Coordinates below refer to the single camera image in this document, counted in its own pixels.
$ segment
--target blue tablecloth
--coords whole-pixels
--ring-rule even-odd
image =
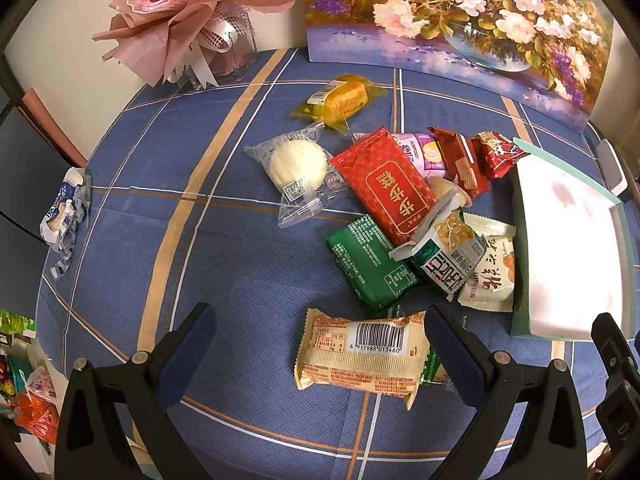
[[[242,148],[306,124],[290,111],[347,72],[388,89],[350,119],[352,130],[497,130],[528,137],[602,182],[593,127],[574,132],[498,94],[437,76],[312,64],[306,50],[292,49],[261,53],[242,81],[219,89],[144,88],[89,162],[90,224],[78,233],[68,273],[42,281],[38,337],[69,374],[78,356],[95,366],[122,362],[197,302],[215,306],[218,334],[169,414],[216,478],[427,478],[473,415],[456,393],[432,384],[421,387],[410,412],[393,397],[322,385],[296,390],[292,368],[306,309],[364,317],[324,241],[364,210],[356,199],[340,199],[318,218],[278,229],[279,194]],[[350,143],[331,130],[320,140],[333,154]],[[633,203],[625,208],[640,264],[638,211]],[[512,221],[509,179],[494,182],[471,211]],[[47,269],[54,259],[50,254]],[[416,311],[431,300],[416,290],[404,306]],[[452,308],[489,350],[548,364],[552,343],[510,337],[509,315]],[[603,439],[593,409],[606,373],[592,344],[565,344],[564,359],[591,448]],[[516,407],[486,476],[505,459],[523,410]]]

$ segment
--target qr code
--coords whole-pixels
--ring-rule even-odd
[[[287,200],[289,200],[289,202],[293,202],[294,200],[299,199],[304,195],[305,191],[305,183],[300,178],[294,180],[293,182],[287,184],[282,188],[282,192],[284,193],[284,196],[287,197]]]

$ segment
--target beige snack package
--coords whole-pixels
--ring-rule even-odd
[[[463,285],[458,302],[477,310],[512,312],[516,228],[470,213],[465,213],[465,223],[484,236],[486,253]]]
[[[350,321],[310,308],[294,368],[296,386],[333,384],[402,397],[409,410],[428,352],[424,312]]]

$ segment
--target canvas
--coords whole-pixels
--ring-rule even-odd
[[[581,130],[609,59],[601,0],[305,0],[311,61],[392,66],[489,89]]]

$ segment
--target open box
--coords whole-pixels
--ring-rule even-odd
[[[540,148],[513,171],[518,234],[511,335],[590,340],[609,312],[636,335],[636,276],[622,202],[592,178]]]

